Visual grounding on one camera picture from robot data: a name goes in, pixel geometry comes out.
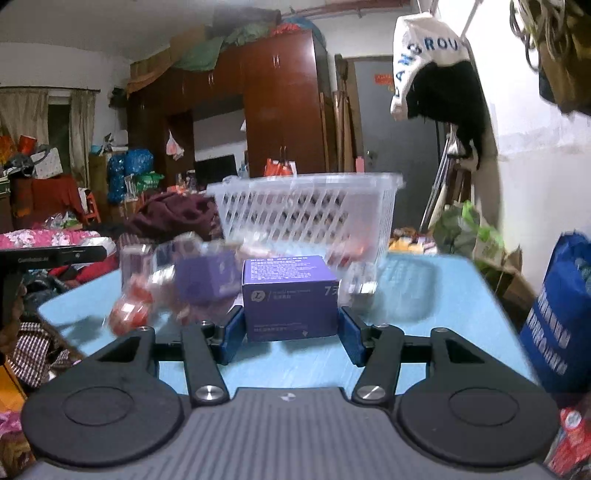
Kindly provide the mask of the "person's left hand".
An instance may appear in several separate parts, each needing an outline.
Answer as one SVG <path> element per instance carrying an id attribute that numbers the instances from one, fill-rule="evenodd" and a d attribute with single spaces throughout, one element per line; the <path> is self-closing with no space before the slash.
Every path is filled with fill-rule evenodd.
<path id="1" fill-rule="evenodd" d="M 24 312 L 25 295 L 26 287 L 23 284 L 20 284 L 11 308 L 12 319 L 1 330 L 0 347 L 1 353 L 5 356 L 10 356 L 13 353 L 18 341 L 18 333 L 21 326 L 20 319 Z"/>

